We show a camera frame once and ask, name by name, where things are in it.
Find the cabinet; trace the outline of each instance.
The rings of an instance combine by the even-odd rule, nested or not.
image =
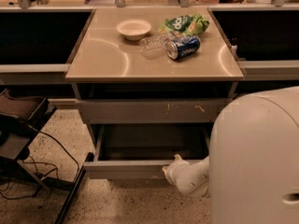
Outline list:
[[[115,29],[139,18],[154,33],[164,19],[193,13],[208,17],[202,7],[96,10],[66,74],[95,145],[84,164],[90,178],[163,178],[175,154],[191,162],[208,155],[211,124],[243,79],[213,21],[199,52],[177,62],[143,57]]]

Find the green snack bag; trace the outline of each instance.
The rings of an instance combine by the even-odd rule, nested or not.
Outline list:
[[[181,33],[185,35],[200,35],[209,25],[209,21],[200,14],[185,15],[174,18],[173,20],[165,20],[159,27],[158,33],[164,34],[168,32]]]

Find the floor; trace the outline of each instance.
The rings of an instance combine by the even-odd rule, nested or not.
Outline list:
[[[58,109],[43,128],[58,139],[81,166],[93,143],[76,109]],[[73,180],[77,167],[50,138],[39,134],[30,146],[30,157],[35,162],[53,163],[58,175]],[[27,163],[33,171],[35,166]],[[51,165],[37,164],[45,174]],[[31,195],[36,185],[0,180],[0,190],[10,198]],[[66,191],[44,189],[34,198],[6,200],[0,196],[1,223],[55,223],[67,196]],[[208,198],[185,197],[166,180],[93,180],[85,176],[78,193],[64,219],[72,223],[210,223]]]

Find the drawer front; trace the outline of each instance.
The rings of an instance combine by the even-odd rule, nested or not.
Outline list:
[[[84,168],[90,179],[162,179],[171,161],[93,161]]]
[[[167,123],[214,121],[230,99],[78,100],[85,123]]]

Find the beige countertop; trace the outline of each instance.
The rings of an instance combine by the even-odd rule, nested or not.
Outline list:
[[[120,21],[143,19],[154,34],[165,19],[202,14],[210,21],[200,35],[201,47],[179,61],[166,54],[144,57],[138,42],[129,42],[116,30]],[[69,82],[224,81],[243,74],[205,7],[99,7],[66,74]]]

